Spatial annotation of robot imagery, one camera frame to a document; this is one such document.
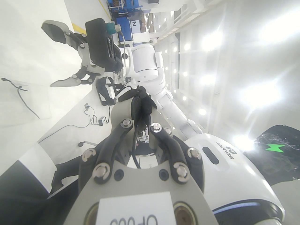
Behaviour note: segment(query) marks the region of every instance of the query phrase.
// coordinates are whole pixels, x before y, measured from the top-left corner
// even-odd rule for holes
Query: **cord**
[[[90,115],[88,115],[88,116],[89,116],[89,118],[90,118],[90,121],[89,121],[89,123],[88,123],[86,126],[80,127],[80,126],[77,126],[77,125],[74,125],[74,124],[68,124],[68,125],[66,125],[66,126],[64,126],[64,127],[61,127],[59,130],[53,132],[53,133],[50,134],[49,136],[46,136],[44,139],[42,139],[42,140],[39,141],[38,143],[41,143],[42,141],[44,141],[44,140],[47,139],[48,137],[54,135],[56,132],[59,132],[61,129],[66,128],[66,127],[68,127],[68,126],[74,126],[74,127],[77,127],[77,128],[86,128],[86,127],[88,127],[89,124],[93,124],[93,123],[92,123],[91,116],[90,116]]]
[[[137,168],[141,168],[139,163],[137,162],[136,156],[135,156],[135,147],[136,147],[136,132],[137,132],[137,126],[138,126],[139,122],[137,123],[137,125],[134,127],[134,135],[133,135],[133,140],[132,140],[132,158],[133,161],[136,165]]]
[[[106,117],[105,117],[105,121],[106,121],[106,123],[108,123],[108,122],[109,122],[109,118],[110,118],[110,106],[108,106],[108,109],[109,109],[109,113],[108,113],[108,120],[106,120]]]
[[[26,91],[26,92],[29,92],[29,91],[26,90],[26,89],[22,89],[22,86],[17,87],[15,84],[12,83],[12,81],[10,81],[10,80],[8,80],[8,79],[6,79],[6,78],[1,78],[1,80],[2,80],[2,81],[8,81],[8,82],[10,82],[11,85],[13,85],[13,86],[17,89],[18,95],[19,95],[20,99],[22,100],[22,102],[24,103],[24,105],[25,105],[25,106],[26,106],[26,107],[27,107],[34,115],[36,115],[36,116],[38,117],[38,119],[40,119],[40,117],[39,117],[33,110],[31,110],[31,109],[29,108],[29,106],[27,106],[26,102],[23,100],[23,98],[22,98],[22,96],[21,96],[21,94],[20,94],[20,90]]]

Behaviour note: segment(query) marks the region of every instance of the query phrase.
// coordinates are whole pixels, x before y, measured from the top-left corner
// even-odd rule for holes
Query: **ceiling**
[[[271,21],[300,9],[299,3],[300,0],[226,0],[180,30],[180,48],[174,35],[155,45],[168,67],[165,71],[168,88],[187,117],[205,132],[233,144],[235,136],[254,139],[276,124],[300,130],[300,33],[297,23],[292,21],[300,17],[295,14],[296,17],[287,17],[286,21],[282,19],[283,24],[279,21],[271,28],[274,33],[271,39],[270,35],[267,40],[261,36]],[[203,49],[202,41],[215,31],[222,35],[221,45],[209,51]],[[280,33],[285,38],[276,38]],[[201,83],[207,74],[216,77],[214,84]],[[244,91],[269,82],[273,82],[271,88],[278,91],[280,98],[277,101],[273,98],[271,104],[260,108],[249,106],[253,96],[263,99],[265,91],[257,95],[254,92],[252,97],[244,97]],[[200,108],[207,111],[206,115],[200,115]]]

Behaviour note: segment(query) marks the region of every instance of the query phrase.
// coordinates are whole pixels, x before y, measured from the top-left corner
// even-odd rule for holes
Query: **charger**
[[[105,118],[105,117],[101,117],[101,118],[98,120],[99,126],[104,125],[104,122],[105,122],[105,121],[106,121],[106,118]]]

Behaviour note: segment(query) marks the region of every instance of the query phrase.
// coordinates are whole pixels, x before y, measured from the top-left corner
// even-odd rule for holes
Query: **white cover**
[[[263,199],[276,204],[284,214],[284,208],[271,186],[237,148],[209,134],[197,134],[185,143],[201,152],[205,171],[204,197],[212,210],[240,200]],[[214,165],[209,160],[203,147],[208,147],[213,152],[219,164]],[[226,147],[237,153],[229,152],[233,159],[224,151],[223,148]]]

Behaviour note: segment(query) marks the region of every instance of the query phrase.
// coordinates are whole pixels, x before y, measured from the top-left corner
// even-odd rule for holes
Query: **white robot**
[[[66,80],[55,82],[53,87],[94,85],[96,76],[106,72],[113,72],[114,84],[124,85],[116,95],[109,81],[104,84],[106,97],[115,104],[111,111],[112,132],[101,143],[102,148],[96,146],[83,154],[80,169],[84,169],[85,177],[80,180],[83,173],[79,172],[81,192],[65,224],[99,224],[89,221],[95,216],[97,221],[101,219],[96,212],[100,212],[101,202],[94,206],[100,198],[168,190],[177,224],[275,225],[283,222],[284,208],[254,164],[231,144],[204,134],[173,102],[172,94],[166,89],[162,55],[155,52],[153,46],[141,44],[133,48],[118,48],[110,35],[120,28],[111,29],[112,25],[106,25],[102,19],[87,22],[87,35],[73,34],[66,25],[54,21],[46,21],[42,28],[53,40],[74,47],[82,58],[80,71]],[[105,33],[99,36],[94,31]],[[106,48],[98,49],[95,46],[101,40],[108,44]],[[81,80],[85,74],[91,76],[86,82]],[[147,114],[149,119],[145,124],[149,130],[149,146],[155,152],[158,165],[143,170],[126,167],[129,161],[127,153],[131,151],[135,158],[135,131],[139,123],[136,117],[140,110],[133,104],[140,104],[140,101],[138,96],[120,101],[120,97],[137,85],[146,89],[157,106]],[[118,149],[115,160],[114,147],[120,138],[123,141],[120,145],[124,147]],[[128,183],[128,176],[135,181]],[[103,191],[95,195],[98,188]],[[123,223],[112,220],[110,224]]]

